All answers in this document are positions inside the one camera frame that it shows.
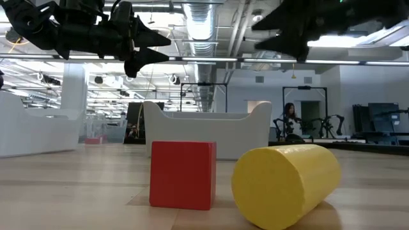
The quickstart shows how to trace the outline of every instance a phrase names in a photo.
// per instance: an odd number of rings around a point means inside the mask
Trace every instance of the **red cube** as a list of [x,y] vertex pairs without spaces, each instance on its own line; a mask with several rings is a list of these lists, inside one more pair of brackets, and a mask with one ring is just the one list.
[[209,210],[216,191],[216,142],[152,143],[152,206]]

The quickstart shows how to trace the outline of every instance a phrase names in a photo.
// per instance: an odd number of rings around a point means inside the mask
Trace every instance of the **yellow cylinder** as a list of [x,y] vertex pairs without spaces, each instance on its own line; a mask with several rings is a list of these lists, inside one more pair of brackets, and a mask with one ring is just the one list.
[[326,148],[313,145],[253,149],[236,163],[231,189],[242,215],[262,229],[297,223],[338,186],[341,169]]

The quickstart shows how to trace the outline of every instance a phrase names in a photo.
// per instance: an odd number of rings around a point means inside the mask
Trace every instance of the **wooden floor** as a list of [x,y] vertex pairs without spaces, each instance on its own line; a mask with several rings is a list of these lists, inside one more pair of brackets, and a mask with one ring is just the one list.
[[[210,211],[149,206],[144,146],[79,146],[75,152],[0,159],[1,230],[244,230],[230,191],[234,162],[217,163]],[[291,230],[408,230],[409,158],[334,150],[339,189]]]

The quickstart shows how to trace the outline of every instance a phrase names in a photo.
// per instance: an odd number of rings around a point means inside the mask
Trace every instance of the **pillar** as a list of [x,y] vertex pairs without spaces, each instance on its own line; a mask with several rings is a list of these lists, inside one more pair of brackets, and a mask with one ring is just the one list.
[[86,112],[89,74],[83,64],[65,63],[61,109]]

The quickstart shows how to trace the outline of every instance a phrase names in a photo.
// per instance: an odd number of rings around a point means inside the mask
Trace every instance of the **white partition wall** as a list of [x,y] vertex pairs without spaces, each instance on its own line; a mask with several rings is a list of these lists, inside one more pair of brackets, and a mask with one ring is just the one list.
[[238,119],[228,113],[170,118],[157,104],[144,102],[147,154],[153,141],[215,141],[218,159],[238,159],[253,148],[268,146],[271,110],[270,103],[262,103]]
[[0,157],[74,150],[84,111],[25,109],[19,96],[0,91]]

